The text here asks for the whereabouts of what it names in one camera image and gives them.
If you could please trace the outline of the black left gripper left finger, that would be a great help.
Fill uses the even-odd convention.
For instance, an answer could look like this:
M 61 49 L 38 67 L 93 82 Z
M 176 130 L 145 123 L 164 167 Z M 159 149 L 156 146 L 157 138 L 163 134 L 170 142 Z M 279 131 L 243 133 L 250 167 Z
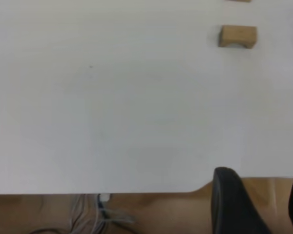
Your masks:
M 211 195 L 213 234 L 270 234 L 240 176 L 227 167 L 214 169 Z

